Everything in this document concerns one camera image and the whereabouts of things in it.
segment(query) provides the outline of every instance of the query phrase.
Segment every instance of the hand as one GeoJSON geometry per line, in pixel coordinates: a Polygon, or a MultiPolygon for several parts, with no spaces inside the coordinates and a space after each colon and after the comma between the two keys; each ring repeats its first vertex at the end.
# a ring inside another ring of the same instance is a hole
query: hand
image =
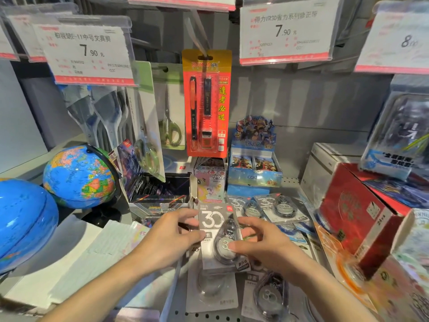
{"type": "Polygon", "coordinates": [[[246,241],[230,242],[228,247],[235,253],[256,258],[262,265],[298,286],[304,271],[314,265],[302,249],[283,234],[279,228],[256,217],[239,217],[241,225],[249,225],[242,230],[242,236],[255,235],[246,241]]]}
{"type": "Polygon", "coordinates": [[[194,217],[197,210],[180,208],[164,213],[153,225],[145,238],[130,253],[137,260],[137,265],[144,269],[144,274],[168,267],[180,259],[192,244],[204,239],[203,231],[187,231],[178,226],[183,222],[198,227],[194,217]]]}

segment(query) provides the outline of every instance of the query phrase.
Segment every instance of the red box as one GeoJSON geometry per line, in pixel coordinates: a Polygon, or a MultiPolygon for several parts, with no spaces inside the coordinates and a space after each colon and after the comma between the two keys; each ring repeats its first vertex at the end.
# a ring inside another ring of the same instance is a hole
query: red box
{"type": "Polygon", "coordinates": [[[398,228],[411,208],[364,185],[379,175],[342,163],[335,171],[320,213],[330,232],[353,254],[367,278],[388,257],[398,228]]]}

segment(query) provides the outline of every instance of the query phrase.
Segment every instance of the orange pencil package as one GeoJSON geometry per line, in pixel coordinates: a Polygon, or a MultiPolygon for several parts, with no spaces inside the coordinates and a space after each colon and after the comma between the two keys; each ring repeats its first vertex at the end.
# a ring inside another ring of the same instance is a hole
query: orange pencil package
{"type": "Polygon", "coordinates": [[[225,158],[228,153],[232,52],[183,50],[186,148],[189,156],[225,158]]]}

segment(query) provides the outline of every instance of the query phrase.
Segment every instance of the blue globe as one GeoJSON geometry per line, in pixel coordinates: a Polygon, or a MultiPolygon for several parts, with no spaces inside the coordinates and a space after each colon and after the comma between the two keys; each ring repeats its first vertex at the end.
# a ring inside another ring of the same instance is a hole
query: blue globe
{"type": "Polygon", "coordinates": [[[42,187],[0,179],[0,275],[36,254],[58,224],[58,207],[42,187]]]}
{"type": "Polygon", "coordinates": [[[115,192],[115,180],[95,153],[87,152],[86,146],[76,146],[59,152],[46,165],[43,187],[58,204],[86,209],[110,199],[115,192]]]}

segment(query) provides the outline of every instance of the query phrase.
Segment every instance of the price label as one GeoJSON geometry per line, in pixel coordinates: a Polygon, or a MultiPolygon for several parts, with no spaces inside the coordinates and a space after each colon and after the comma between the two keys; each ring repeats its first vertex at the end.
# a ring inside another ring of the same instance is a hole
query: price label
{"type": "Polygon", "coordinates": [[[120,27],[35,24],[34,31],[56,83],[136,86],[120,27]]]}
{"type": "Polygon", "coordinates": [[[0,28],[0,58],[3,59],[13,59],[19,60],[18,55],[16,55],[10,41],[4,32],[5,29],[3,26],[0,28]]]}
{"type": "Polygon", "coordinates": [[[244,6],[240,64],[327,61],[340,0],[244,6]]]}
{"type": "Polygon", "coordinates": [[[21,44],[28,54],[30,62],[46,62],[43,49],[40,47],[37,37],[34,34],[33,25],[30,22],[30,15],[8,15],[7,18],[13,29],[21,40],[21,44]]]}
{"type": "Polygon", "coordinates": [[[174,4],[185,7],[217,8],[218,10],[234,11],[236,0],[128,0],[130,3],[174,4]]]}
{"type": "Polygon", "coordinates": [[[429,15],[379,12],[354,70],[429,74],[429,15]]]}

